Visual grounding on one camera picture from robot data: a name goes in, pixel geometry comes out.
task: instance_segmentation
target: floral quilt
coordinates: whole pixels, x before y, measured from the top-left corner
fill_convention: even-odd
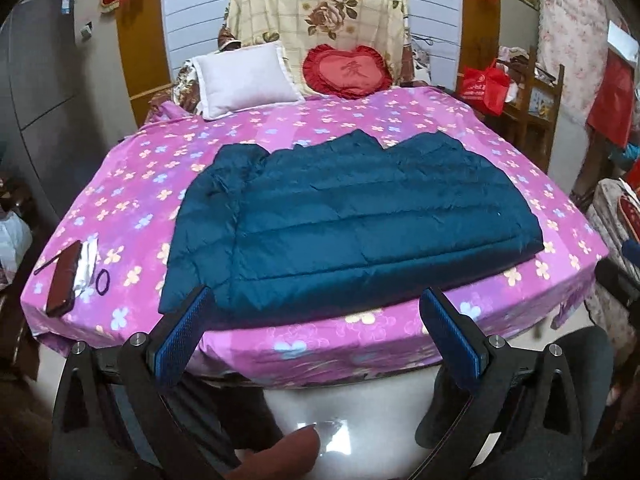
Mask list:
[[[470,108],[433,88],[391,89],[360,100],[318,99],[261,108],[205,122],[178,108],[113,148],[47,243],[40,263],[73,240],[98,240],[97,270],[107,269],[104,296],[90,286],[61,318],[44,314],[53,266],[31,276],[22,307],[36,336],[58,349],[83,339],[123,343],[158,321],[159,295],[180,201],[224,144],[267,150],[309,146],[360,128],[393,146],[434,128],[459,139],[503,170],[540,222],[544,251],[524,264],[447,292],[485,333],[510,337],[556,306],[561,324],[594,282],[607,248],[574,204],[513,146],[480,123]],[[336,319],[254,330],[206,333],[190,369],[228,370],[260,384],[302,385],[371,376],[439,359],[420,321],[417,300]]]
[[[226,26],[245,46],[281,40],[294,82],[303,94],[312,95],[302,64],[310,49],[325,43],[339,50],[374,48],[385,59],[393,81],[412,80],[407,2],[230,0]]]

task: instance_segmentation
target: red plastic bag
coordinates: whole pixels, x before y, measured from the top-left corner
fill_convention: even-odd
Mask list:
[[[623,150],[634,113],[634,71],[609,50],[607,67],[587,124]]]
[[[511,78],[495,67],[496,60],[486,70],[465,68],[460,97],[483,114],[500,115],[507,97]]]

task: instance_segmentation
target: pink floral blanket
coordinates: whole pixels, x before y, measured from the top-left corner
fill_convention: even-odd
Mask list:
[[[524,264],[447,293],[485,333],[526,330],[556,306],[561,324],[593,285],[607,254],[602,240],[569,199],[536,166],[488,130],[472,111],[432,88],[392,89],[349,101],[249,110],[214,122],[161,107],[158,120],[113,148],[47,244],[41,262],[73,240],[97,237],[97,270],[110,290],[91,286],[62,318],[44,314],[53,266],[31,276],[22,307],[47,344],[83,339],[122,343],[158,321],[159,295],[175,217],[185,190],[233,142],[273,151],[309,146],[360,128],[383,146],[439,129],[503,170],[529,202],[545,250]],[[233,370],[260,384],[300,385],[433,363],[438,353],[420,321],[417,300],[351,316],[255,330],[206,333],[190,363],[202,375]]]

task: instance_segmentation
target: white floor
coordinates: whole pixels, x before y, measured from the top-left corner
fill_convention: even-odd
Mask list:
[[[540,338],[530,330],[510,344],[542,349],[561,335],[590,324],[583,306],[560,330],[551,330],[547,322]],[[31,387],[36,398],[53,409],[65,360],[46,347],[41,347],[40,359],[38,380],[31,381]],[[313,422],[341,423],[309,480],[405,478],[427,455],[414,442],[414,432],[430,405],[437,371],[438,367],[431,367],[348,386],[271,390],[266,397],[284,433]],[[489,450],[485,446],[481,455]]]

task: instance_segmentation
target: wardrobe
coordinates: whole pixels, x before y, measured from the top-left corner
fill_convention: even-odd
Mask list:
[[[52,230],[98,170],[81,76],[74,0],[27,0],[0,28],[0,170],[29,187]]]

